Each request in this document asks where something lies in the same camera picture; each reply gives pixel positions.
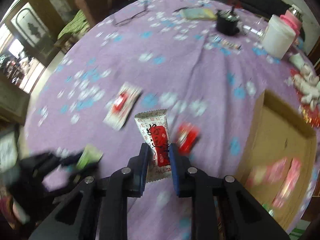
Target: plastic bucket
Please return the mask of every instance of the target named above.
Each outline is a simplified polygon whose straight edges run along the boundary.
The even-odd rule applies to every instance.
[[[296,33],[293,29],[278,16],[273,15],[269,20],[261,44],[269,55],[282,59],[293,43],[295,36]]]

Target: purple tablecloth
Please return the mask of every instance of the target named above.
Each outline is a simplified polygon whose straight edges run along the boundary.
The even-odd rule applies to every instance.
[[[68,52],[28,115],[28,146],[32,152],[58,148],[67,155],[91,143],[104,152],[101,177],[109,176],[140,150],[143,138],[133,116],[167,108],[170,135],[182,122],[201,130],[190,157],[194,166],[211,176],[234,174],[260,93],[271,89],[298,110],[295,89],[285,82],[292,68],[289,53],[279,61],[266,54],[255,34],[226,37],[210,21],[186,21],[174,13],[199,2],[214,11],[227,9],[222,3],[148,2],[148,14],[121,27],[108,17]],[[116,21],[142,11],[143,5],[143,0],[128,5],[115,14]],[[245,25],[254,27],[258,20],[249,12],[237,13]],[[221,47],[214,41],[216,35],[242,49]],[[142,87],[143,93],[125,126],[115,131],[102,121],[125,82]],[[315,166],[305,201],[288,231],[308,205],[318,172]],[[57,169],[44,182],[53,189],[66,177],[67,171]],[[175,196],[170,178],[148,183],[143,198],[128,203],[128,237],[189,239],[190,208],[190,199]]]

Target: metal screw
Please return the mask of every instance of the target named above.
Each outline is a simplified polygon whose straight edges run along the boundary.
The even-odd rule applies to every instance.
[[[197,168],[195,168],[195,167],[190,167],[189,169],[188,169],[188,172],[190,173],[190,174],[195,174],[195,173],[197,173]]]
[[[228,175],[228,176],[225,177],[225,180],[226,180],[226,182],[232,183],[232,182],[235,181],[235,178],[230,176],[230,175]]]
[[[94,181],[94,177],[88,176],[84,178],[84,182],[89,184],[92,183]]]
[[[124,167],[124,168],[122,168],[121,172],[122,172],[123,174],[128,174],[128,173],[131,172],[131,169],[130,169],[129,167]]]

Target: table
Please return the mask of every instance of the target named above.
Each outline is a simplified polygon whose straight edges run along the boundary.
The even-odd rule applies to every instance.
[[[100,176],[109,176],[140,150],[143,138],[133,116],[166,108],[170,136],[182,122],[201,130],[190,156],[194,166],[211,176],[234,174],[260,93],[271,89],[298,110],[296,91],[286,82],[291,52],[281,61],[274,59],[255,34],[225,37],[215,23],[186,21],[174,12],[200,2],[214,11],[229,8],[212,0],[148,0],[148,14],[121,27],[108,17],[90,30],[63,58],[28,116],[32,152],[52,148],[65,156],[92,143],[104,152]],[[115,19],[132,17],[143,7],[144,0],[139,0],[117,12]],[[246,25],[258,20],[247,11],[237,13]],[[216,35],[242,49],[222,48],[214,42]],[[124,82],[142,87],[143,94],[125,126],[115,131],[103,119]],[[311,198],[318,173],[316,165],[296,220]],[[67,174],[58,169],[44,182],[50,189],[59,187]],[[128,236],[189,239],[190,211],[191,200],[175,196],[170,178],[148,183],[142,198],[129,200]]]

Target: brown cardboard tray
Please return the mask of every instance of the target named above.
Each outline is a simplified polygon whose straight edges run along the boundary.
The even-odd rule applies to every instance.
[[[292,158],[301,161],[300,177],[291,196],[282,208],[272,207],[274,219],[285,230],[299,211],[311,178],[315,156],[316,133],[313,128],[305,123],[296,110],[270,90],[265,90],[256,101],[250,133],[235,177],[245,185],[255,166],[270,165],[287,157],[286,175]],[[271,207],[285,175],[279,182],[254,186],[248,190],[260,204]]]

